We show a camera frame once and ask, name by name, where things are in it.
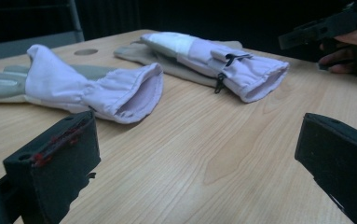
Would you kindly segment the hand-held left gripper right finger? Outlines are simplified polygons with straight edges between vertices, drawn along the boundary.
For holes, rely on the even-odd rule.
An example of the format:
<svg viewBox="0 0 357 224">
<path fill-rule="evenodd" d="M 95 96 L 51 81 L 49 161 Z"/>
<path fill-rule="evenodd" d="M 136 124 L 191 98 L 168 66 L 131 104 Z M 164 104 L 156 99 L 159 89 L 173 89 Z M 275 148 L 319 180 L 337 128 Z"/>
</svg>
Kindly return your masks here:
<svg viewBox="0 0 357 224">
<path fill-rule="evenodd" d="M 357 224 L 357 130 L 339 120 L 307 113 L 296 144 L 295 159 Z"/>
</svg>

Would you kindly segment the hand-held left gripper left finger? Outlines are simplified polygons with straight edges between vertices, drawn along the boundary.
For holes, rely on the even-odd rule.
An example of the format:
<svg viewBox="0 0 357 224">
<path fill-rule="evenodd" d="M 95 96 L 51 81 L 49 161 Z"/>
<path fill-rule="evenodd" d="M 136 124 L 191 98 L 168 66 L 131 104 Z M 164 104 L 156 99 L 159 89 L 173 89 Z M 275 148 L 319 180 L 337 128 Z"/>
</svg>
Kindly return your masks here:
<svg viewBox="0 0 357 224">
<path fill-rule="evenodd" d="M 60 120 L 3 160 L 25 224 L 59 224 L 100 163 L 94 114 Z"/>
</svg>

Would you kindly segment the white lilac ski glove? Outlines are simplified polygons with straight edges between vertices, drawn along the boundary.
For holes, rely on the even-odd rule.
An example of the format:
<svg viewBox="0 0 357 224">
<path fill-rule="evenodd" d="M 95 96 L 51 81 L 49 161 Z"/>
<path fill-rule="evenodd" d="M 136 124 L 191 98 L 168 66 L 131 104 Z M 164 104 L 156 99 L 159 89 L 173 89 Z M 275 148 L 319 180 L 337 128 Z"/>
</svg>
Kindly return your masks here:
<svg viewBox="0 0 357 224">
<path fill-rule="evenodd" d="M 243 49 L 173 32 L 140 37 L 148 47 L 217 80 L 215 91 L 227 87 L 244 103 L 258 101 L 279 87 L 289 63 L 257 56 Z"/>
<path fill-rule="evenodd" d="M 24 94 L 130 124 L 149 115 L 163 91 L 158 63 L 137 69 L 71 66 L 42 45 L 31 46 L 27 54 L 29 67 L 8 66 L 0 73 L 0 98 Z"/>
</svg>

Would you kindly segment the white metal desk frame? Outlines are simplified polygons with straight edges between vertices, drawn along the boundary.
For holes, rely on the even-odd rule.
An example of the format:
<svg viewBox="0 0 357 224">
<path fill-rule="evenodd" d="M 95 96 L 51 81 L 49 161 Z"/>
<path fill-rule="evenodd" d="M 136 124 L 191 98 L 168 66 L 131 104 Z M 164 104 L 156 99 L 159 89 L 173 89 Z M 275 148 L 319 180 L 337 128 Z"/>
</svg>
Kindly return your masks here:
<svg viewBox="0 0 357 224">
<path fill-rule="evenodd" d="M 74 27 L 74 34 L 77 42 L 84 41 L 84 35 L 80 19 L 77 13 L 76 0 L 67 0 L 68 8 L 71 14 L 72 24 Z"/>
</svg>

